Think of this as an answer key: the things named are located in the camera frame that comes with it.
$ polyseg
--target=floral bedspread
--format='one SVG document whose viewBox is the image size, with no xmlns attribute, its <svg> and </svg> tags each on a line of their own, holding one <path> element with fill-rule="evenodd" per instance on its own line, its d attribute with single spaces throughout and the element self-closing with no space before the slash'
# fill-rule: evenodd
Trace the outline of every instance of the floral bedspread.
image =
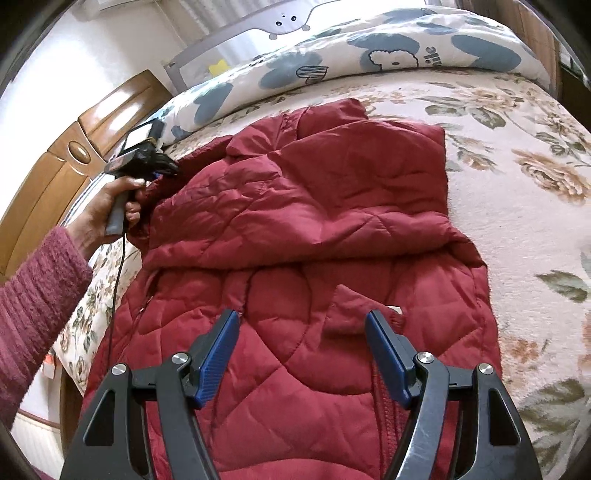
<svg viewBox="0 0 591 480">
<path fill-rule="evenodd" d="M 373 119 L 415 119 L 447 132 L 450 217 L 489 265 L 504 381 L 547 480 L 591 427 L 591 135 L 523 77 L 409 70 L 319 83 L 255 103 L 171 146 L 179 158 L 265 116 L 340 98 Z M 81 391 L 112 301 L 121 243 L 57 342 Z M 140 267 L 128 249 L 120 292 Z"/>
</svg>

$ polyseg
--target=bed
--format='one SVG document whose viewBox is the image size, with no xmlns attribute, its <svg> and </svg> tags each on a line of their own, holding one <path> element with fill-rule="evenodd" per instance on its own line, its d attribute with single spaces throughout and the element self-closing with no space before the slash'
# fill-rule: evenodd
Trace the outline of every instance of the bed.
<svg viewBox="0 0 591 480">
<path fill-rule="evenodd" d="M 504 381 L 549 480 L 576 478 L 591 427 L 591 135 L 551 93 L 546 69 L 507 27 L 425 6 L 351 19 L 265 53 L 154 116 L 167 123 L 173 158 L 260 118 L 341 98 L 359 99 L 372 119 L 442 126 L 450 217 L 489 265 Z M 64 221 L 103 181 L 75 192 Z M 92 284 L 55 345 L 81 393 L 112 315 L 122 242 L 91 260 Z M 127 244 L 117 304 L 140 267 Z"/>
</svg>

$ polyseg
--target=quilted stitching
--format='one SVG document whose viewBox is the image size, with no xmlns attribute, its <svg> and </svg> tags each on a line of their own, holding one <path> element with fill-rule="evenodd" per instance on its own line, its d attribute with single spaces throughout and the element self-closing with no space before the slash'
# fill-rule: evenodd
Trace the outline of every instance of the quilted stitching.
<svg viewBox="0 0 591 480">
<path fill-rule="evenodd" d="M 113 357 L 157 365 L 234 308 L 243 319 L 238 344 L 217 397 L 197 413 L 222 478 L 301 469 L 318 480 L 379 478 L 406 416 L 375 375 L 363 333 L 369 310 L 380 308 L 418 350 L 449 364 L 500 368 L 488 286 L 472 274 L 484 264 L 475 249 L 454 256 L 453 246 L 469 241 L 446 216 L 443 131 L 369 122 L 359 102 L 343 100 L 261 120 L 256 132 L 268 145 L 286 143 L 242 158 L 248 142 L 238 134 L 224 143 L 232 155 L 204 148 L 182 159 L 181 169 L 194 171 L 185 185 L 164 179 L 150 188 L 146 205 L 156 207 L 130 235 L 144 266 L 117 311 Z M 154 272 L 154 297 L 133 317 Z M 155 406 L 148 421 L 158 477 L 169 479 Z"/>
</svg>

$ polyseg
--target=person's arm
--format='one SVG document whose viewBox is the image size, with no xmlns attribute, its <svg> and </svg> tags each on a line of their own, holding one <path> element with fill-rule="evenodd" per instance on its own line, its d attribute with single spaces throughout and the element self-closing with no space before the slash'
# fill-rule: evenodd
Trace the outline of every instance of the person's arm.
<svg viewBox="0 0 591 480">
<path fill-rule="evenodd" d="M 143 180 L 123 177 L 106 184 L 72 224 L 47 234 L 41 246 L 0 288 L 0 421 L 11 428 L 18 406 L 92 279 L 88 266 L 105 237 L 115 197 L 138 189 Z M 130 223 L 139 204 L 128 202 Z"/>
</svg>

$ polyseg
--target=white wall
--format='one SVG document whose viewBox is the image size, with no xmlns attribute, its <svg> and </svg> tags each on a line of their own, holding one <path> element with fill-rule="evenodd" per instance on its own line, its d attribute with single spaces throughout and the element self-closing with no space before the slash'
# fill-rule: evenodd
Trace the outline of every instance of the white wall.
<svg viewBox="0 0 591 480">
<path fill-rule="evenodd" d="M 0 217 L 39 156 L 105 95 L 150 69 L 169 89 L 162 62 L 183 45 L 155 4 L 130 4 L 86 20 L 60 18 L 0 99 Z"/>
</svg>

